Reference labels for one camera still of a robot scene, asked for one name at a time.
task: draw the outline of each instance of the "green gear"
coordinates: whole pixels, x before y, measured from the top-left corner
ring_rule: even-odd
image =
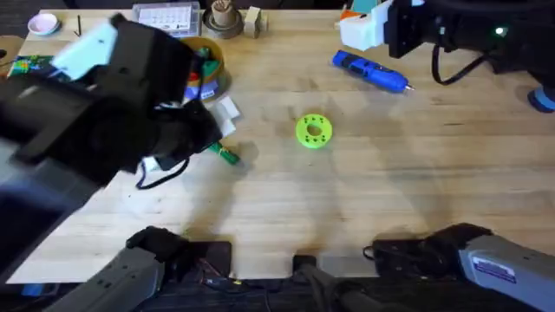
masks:
[[[312,135],[309,133],[309,127],[316,127],[320,129],[319,135]],[[320,148],[325,146],[331,139],[333,127],[330,121],[319,114],[307,114],[297,121],[295,133],[297,140],[308,148]]]

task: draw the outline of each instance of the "wooden tabletop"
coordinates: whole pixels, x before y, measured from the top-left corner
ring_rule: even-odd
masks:
[[[29,35],[21,55],[53,55],[110,10],[52,10],[63,29]],[[122,11],[129,16],[129,11]],[[219,41],[242,118],[225,144],[245,165],[215,153],[192,158],[178,179],[136,191],[121,173],[33,253],[12,283],[80,282],[148,225],[195,240],[233,243],[239,278],[281,277],[298,251],[359,254],[380,233],[424,234],[468,222],[555,254],[555,120],[526,100],[528,74],[481,66],[451,87],[430,74],[431,47],[401,60],[358,52],[405,74],[416,90],[389,94],[330,65],[342,49],[337,11],[269,11],[257,40]],[[443,55],[445,76],[475,55]],[[320,113],[333,138],[310,150],[297,118]]]

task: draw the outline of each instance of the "pink object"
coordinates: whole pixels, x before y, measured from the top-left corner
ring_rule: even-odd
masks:
[[[54,14],[41,13],[31,17],[27,28],[35,35],[46,36],[53,33],[59,25],[60,22]]]

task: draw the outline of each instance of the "white label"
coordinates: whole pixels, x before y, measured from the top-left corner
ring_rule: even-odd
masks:
[[[511,283],[517,282],[514,270],[503,264],[495,263],[480,257],[473,257],[472,262],[474,268],[482,273],[495,276]]]
[[[214,90],[210,90],[210,91],[203,92],[203,93],[200,95],[200,98],[201,98],[202,100],[204,100],[204,99],[207,99],[207,98],[209,98],[209,97],[211,97],[211,96],[214,96]]]
[[[139,23],[166,31],[189,30],[191,28],[191,7],[141,9]]]

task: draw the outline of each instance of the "cable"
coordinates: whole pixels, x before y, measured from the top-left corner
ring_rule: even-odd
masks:
[[[214,273],[216,276],[220,277],[220,278],[224,278],[234,284],[238,284],[241,286],[245,286],[247,288],[247,290],[237,290],[237,291],[230,291],[228,289],[219,289],[217,287],[214,287],[212,285],[209,285],[207,283],[204,282],[204,276],[205,276],[205,269],[203,267],[201,267],[199,265],[199,269],[202,272],[202,277],[200,282],[205,285],[207,288],[214,290],[214,291],[218,291],[218,292],[222,292],[226,295],[229,296],[245,296],[245,295],[249,295],[249,294],[253,294],[253,293],[257,293],[259,291],[263,291],[264,292],[264,305],[266,307],[267,312],[272,312],[271,309],[271,305],[270,305],[270,293],[278,293],[279,291],[281,291],[282,289],[282,285],[283,285],[283,281],[280,281],[279,286],[276,289],[267,289],[266,287],[263,286],[254,286],[254,285],[250,285],[249,283],[245,283],[242,282],[240,280],[236,280],[227,276],[223,276],[218,269],[216,269],[210,262],[208,262],[206,259],[204,258],[200,258],[199,259],[199,263],[204,264],[212,273]]]
[[[202,75],[202,65],[203,64],[204,64],[204,59],[199,57],[199,61],[197,62],[197,66],[196,66],[196,70],[199,72],[199,92],[197,93],[197,96],[194,99],[194,101],[200,101],[201,100],[202,84],[203,84],[203,81],[204,81],[204,75]],[[137,188],[137,190],[153,189],[154,187],[156,187],[158,185],[161,185],[163,183],[166,183],[167,181],[179,176],[181,173],[183,173],[185,171],[185,169],[187,168],[188,165],[189,165],[189,158],[185,159],[185,163],[183,163],[181,168],[178,169],[176,172],[170,173],[170,174],[166,175],[166,177],[158,179],[158,180],[154,181],[153,183],[151,183],[149,185],[143,185],[143,183],[145,182],[145,179],[147,178],[147,167],[145,166],[145,162],[141,161],[140,169],[142,171],[142,175],[141,175],[139,181],[137,182],[137,184],[135,185],[135,187]]]
[[[268,289],[264,292],[264,304],[266,305],[266,310],[268,312],[272,312],[271,311],[271,305],[270,305],[270,295],[268,294]]]
[[[137,182],[135,187],[138,190],[150,190],[150,189],[152,189],[152,188],[154,188],[158,185],[166,183],[167,181],[179,176],[181,173],[183,173],[185,171],[185,169],[187,169],[188,165],[189,165],[189,159],[185,159],[185,162],[183,163],[181,168],[178,169],[176,172],[170,173],[170,174],[166,175],[166,177],[160,178],[160,179],[154,181],[153,183],[151,183],[149,185],[143,185],[143,183],[145,182],[145,179],[147,178],[147,168],[145,166],[145,162],[141,161],[140,169],[142,170],[142,176],[140,177],[139,182]]]
[[[298,272],[302,274],[307,281],[309,281],[310,287],[312,288],[312,295],[314,297],[314,301],[316,302],[318,311],[326,312],[327,305],[326,305],[326,301],[324,300],[323,289],[318,284],[318,281],[316,280],[316,278],[314,278],[310,273],[304,270],[300,270]]]
[[[451,10],[473,13],[518,13],[529,10],[545,10],[555,6],[555,0],[526,3],[469,3],[464,0],[427,0],[426,2]]]
[[[453,75],[451,78],[444,81],[441,79],[441,76],[440,76],[440,46],[436,44],[434,45],[434,50],[432,51],[432,76],[434,77],[434,80],[437,83],[444,86],[448,86],[450,84],[453,84],[459,81],[464,76],[468,75],[470,72],[475,70],[481,63],[487,60],[488,57],[489,57],[489,54],[484,54],[478,57],[470,64],[468,64],[466,67],[464,67],[460,72],[458,72],[457,74]]]

